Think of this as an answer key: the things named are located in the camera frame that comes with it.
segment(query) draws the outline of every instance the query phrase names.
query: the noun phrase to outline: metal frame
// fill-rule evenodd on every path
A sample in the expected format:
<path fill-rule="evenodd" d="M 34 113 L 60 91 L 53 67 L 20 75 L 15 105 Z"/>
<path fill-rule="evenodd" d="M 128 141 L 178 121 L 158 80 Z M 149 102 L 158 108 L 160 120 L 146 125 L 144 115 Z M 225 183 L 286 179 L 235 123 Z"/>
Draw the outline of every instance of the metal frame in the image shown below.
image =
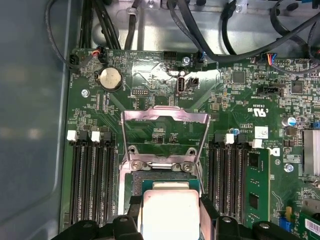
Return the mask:
<path fill-rule="evenodd" d="M 200 123 L 206 125 L 202 139 L 195 154 L 191 155 L 191 148 L 186 155 L 170 155 L 168 157 L 158 157 L 155 154 L 140 154 L 135 146 L 128 145 L 125 122 L 131 120 L 157 120 L 159 117 L 172 117 L 177 122 Z M 184 171 L 198 177 L 201 190 L 204 192 L 202 180 L 202 169 L 199 157 L 206 141 L 210 126 L 210 115 L 207 113 L 189 113 L 178 106 L 154 106 L 146 111 L 125 110 L 121 113 L 121 127 L 124 140 L 125 156 L 119 166 L 119 192 L 118 192 L 118 214 L 124 212 L 125 202 L 125 177 L 126 174 L 138 170 L 151 170 L 151 168 L 165 168 L 172 171 Z"/>

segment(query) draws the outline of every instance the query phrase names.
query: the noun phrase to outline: green circuit board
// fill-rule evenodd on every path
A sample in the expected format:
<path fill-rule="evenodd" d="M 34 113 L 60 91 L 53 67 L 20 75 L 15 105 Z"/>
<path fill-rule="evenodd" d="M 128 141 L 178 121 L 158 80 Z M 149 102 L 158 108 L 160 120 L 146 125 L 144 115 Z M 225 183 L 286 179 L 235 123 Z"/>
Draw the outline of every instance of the green circuit board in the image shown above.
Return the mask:
<path fill-rule="evenodd" d="M 73 54 L 81 61 L 91 52 L 91 49 L 75 49 Z M 183 64 L 184 57 L 190 59 L 190 65 Z M 303 198 L 320 199 L 320 189 L 312 184 L 318 178 L 303 172 L 303 130 L 310 129 L 312 123 L 320 119 L 318 72 L 291 76 L 275 71 L 258 57 L 235 63 L 204 61 L 199 64 L 196 54 L 191 53 L 107 50 L 106 58 L 107 66 L 121 73 L 122 86 L 114 92 L 107 92 L 100 86 L 96 72 L 103 66 L 96 57 L 80 72 L 72 73 L 68 89 L 66 131 L 75 130 L 78 134 L 87 132 L 89 137 L 92 131 L 111 134 L 112 143 L 108 145 L 108 154 L 111 156 L 108 158 L 111 161 L 108 171 L 111 176 L 108 184 L 105 176 L 100 176 L 100 185 L 108 186 L 102 186 L 104 190 L 101 190 L 100 196 L 104 198 L 109 194 L 109 202 L 102 204 L 101 199 L 96 202 L 100 205 L 99 211 L 104 211 L 103 217 L 97 218 L 93 213 L 98 211 L 97 206 L 93 206 L 93 196 L 101 186 L 95 186 L 94 173 L 91 173 L 86 181 L 82 180 L 78 184 L 78 188 L 84 188 L 83 184 L 87 184 L 84 196 L 93 203 L 88 204 L 86 209 L 71 210 L 75 208 L 74 205 L 83 204 L 84 198 L 79 195 L 77 201 L 73 202 L 75 148 L 66 141 L 61 231 L 84 216 L 99 219 L 103 224 L 107 220 L 107 212 L 108 216 L 118 214 L 119 165 L 125 156 L 121 113 L 125 110 L 146 111 L 154 106 L 176 106 L 184 108 L 188 113 L 210 115 L 208 133 L 199 157 L 205 192 L 209 191 L 210 148 L 215 136 L 224 136 L 230 133 L 230 129 L 239 129 L 247 143 L 262 139 L 261 148 L 245 152 L 247 160 L 242 166 L 245 169 L 244 187 L 240 196 L 243 197 L 241 222 L 247 227 L 256 221 L 278 224 L 279 218 L 285 216 L 286 207 L 291 207 L 290 231 L 303 237 L 304 229 L 296 213 L 301 211 Z M 290 70 L 311 67 L 309 61 L 304 59 L 277 59 L 276 64 Z M 186 73 L 185 78 L 198 78 L 198 84 L 190 88 L 186 86 L 182 93 L 177 93 L 177 77 L 174 75 L 180 71 Z M 82 90 L 88 90 L 89 96 L 83 97 Z M 295 117 L 297 122 L 291 127 L 293 133 L 290 135 L 282 123 L 285 117 Z M 168 118 L 130 121 L 125 127 L 128 144 L 135 145 L 139 153 L 166 157 L 172 154 L 184 155 L 188 148 L 197 149 L 205 132 L 203 124 L 175 122 Z M 93 170 L 95 164 L 94 161 L 88 163 L 87 168 Z M 294 170 L 285 171 L 286 164 L 291 164 Z M 126 177 L 124 212 L 129 208 L 128 197 L 133 194 L 132 181 L 132 177 Z M 228 181 L 232 182 L 233 178 L 229 176 Z"/>

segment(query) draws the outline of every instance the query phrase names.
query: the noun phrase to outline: ram slot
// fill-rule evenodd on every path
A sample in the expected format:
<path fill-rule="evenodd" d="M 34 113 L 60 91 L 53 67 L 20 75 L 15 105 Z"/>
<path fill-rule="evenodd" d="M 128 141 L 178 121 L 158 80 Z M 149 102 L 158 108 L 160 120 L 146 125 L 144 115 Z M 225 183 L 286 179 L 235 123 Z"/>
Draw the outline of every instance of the ram slot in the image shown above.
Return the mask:
<path fill-rule="evenodd" d="M 101 222 L 101 201 L 102 201 L 102 175 L 103 175 L 103 145 L 95 147 L 94 169 L 92 179 L 92 219 L 98 224 Z"/>
<path fill-rule="evenodd" d="M 92 143 L 87 142 L 81 147 L 81 179 L 80 179 L 80 201 L 79 217 L 81 220 L 89 219 L 90 208 L 90 182 L 91 182 L 91 154 Z"/>
<path fill-rule="evenodd" d="M 219 149 L 214 150 L 214 162 L 215 162 L 215 170 L 214 170 L 214 200 L 215 200 L 215 207 L 218 211 L 221 210 L 220 208 L 220 183 L 221 183 L 221 173 L 220 173 L 220 167 L 221 167 L 221 151 Z"/>
<path fill-rule="evenodd" d="M 238 154 L 239 157 L 239 220 L 241 223 L 244 223 L 245 214 L 244 214 L 244 207 L 245 207 L 245 192 L 246 192 L 246 186 L 245 186 L 245 178 L 246 178 L 246 168 L 247 168 L 247 159 L 248 159 L 248 150 L 242 149 L 239 151 Z"/>
<path fill-rule="evenodd" d="M 71 195 L 70 195 L 70 224 L 78 222 L 78 202 L 80 191 L 80 168 L 81 168 L 80 142 L 73 143 Z"/>
<path fill-rule="evenodd" d="M 227 186 L 226 186 L 226 210 L 225 212 L 229 215 L 232 216 L 232 212 L 231 212 L 231 203 L 233 203 L 233 196 L 232 196 L 232 162 L 233 162 L 233 156 L 232 156 L 232 149 L 230 147 L 228 147 L 228 149 L 226 150 L 226 165 L 227 165 L 227 174 L 226 174 L 226 182 L 227 182 Z"/>
<path fill-rule="evenodd" d="M 236 150 L 234 148 L 231 148 L 229 150 L 229 166 L 230 166 L 230 171 L 229 171 L 229 216 L 235 217 L 235 204 L 237 202 L 237 195 L 236 195 L 236 187 L 237 183 L 235 182 L 236 179 L 236 171 L 237 171 L 237 166 L 236 166 Z"/>
<path fill-rule="evenodd" d="M 216 194 L 215 194 L 215 176 L 216 176 L 216 158 L 215 150 L 211 147 L 209 148 L 209 163 L 208 163 L 208 194 L 209 199 L 215 204 Z"/>
<path fill-rule="evenodd" d="M 241 162 L 239 159 L 239 153 L 240 151 L 238 149 L 233 149 L 233 217 L 239 219 L 239 200 L 240 200 L 240 168 L 241 168 Z"/>
<path fill-rule="evenodd" d="M 112 215 L 113 211 L 113 183 L 114 183 L 114 148 L 104 148 L 105 190 L 104 190 L 104 221 Z"/>

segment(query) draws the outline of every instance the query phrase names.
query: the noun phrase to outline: dimm slot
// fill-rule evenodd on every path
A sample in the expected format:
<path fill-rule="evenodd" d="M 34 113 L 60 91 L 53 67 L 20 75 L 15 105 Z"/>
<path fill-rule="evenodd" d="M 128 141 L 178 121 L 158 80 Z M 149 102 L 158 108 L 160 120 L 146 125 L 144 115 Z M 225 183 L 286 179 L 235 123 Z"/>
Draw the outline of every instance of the dimm slot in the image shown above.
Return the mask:
<path fill-rule="evenodd" d="M 103 146 L 97 146 L 94 167 L 94 196 L 92 204 L 92 219 L 98 224 L 101 222 L 101 184 L 103 171 Z"/>
<path fill-rule="evenodd" d="M 225 212 L 232 216 L 231 211 L 231 203 L 233 201 L 232 199 L 232 188 L 231 188 L 231 173 L 232 173 L 232 152 L 230 147 L 226 150 L 226 161 L 227 161 L 227 175 L 226 175 L 226 182 L 227 182 L 227 200 L 226 200 L 226 210 Z"/>
<path fill-rule="evenodd" d="M 72 156 L 72 177 L 71 177 L 71 196 L 70 196 L 70 225 L 78 222 L 78 200 L 79 200 L 79 182 L 80 182 L 80 142 L 73 143 Z"/>
<path fill-rule="evenodd" d="M 216 159 L 215 151 L 211 147 L 209 149 L 209 162 L 208 162 L 208 194 L 209 199 L 215 204 L 215 176 L 216 176 Z"/>
<path fill-rule="evenodd" d="M 113 208 L 113 178 L 114 178 L 114 158 L 113 147 L 106 146 L 105 152 L 105 199 L 104 199 L 104 220 L 106 221 L 112 215 Z"/>

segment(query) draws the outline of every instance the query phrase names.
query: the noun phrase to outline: sticker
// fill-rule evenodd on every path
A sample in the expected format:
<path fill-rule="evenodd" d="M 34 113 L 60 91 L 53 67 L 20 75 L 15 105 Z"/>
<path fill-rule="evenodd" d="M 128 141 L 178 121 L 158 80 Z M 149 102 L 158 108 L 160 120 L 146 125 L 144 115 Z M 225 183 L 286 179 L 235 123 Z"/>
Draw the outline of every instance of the sticker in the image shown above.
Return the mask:
<path fill-rule="evenodd" d="M 308 220 L 308 219 L 305 219 L 304 221 L 304 225 L 305 225 L 305 228 L 310 230 L 311 232 L 317 234 L 318 236 L 320 236 L 320 225 Z"/>
<path fill-rule="evenodd" d="M 254 138 L 255 139 L 268 139 L 269 130 L 267 126 L 255 126 Z"/>

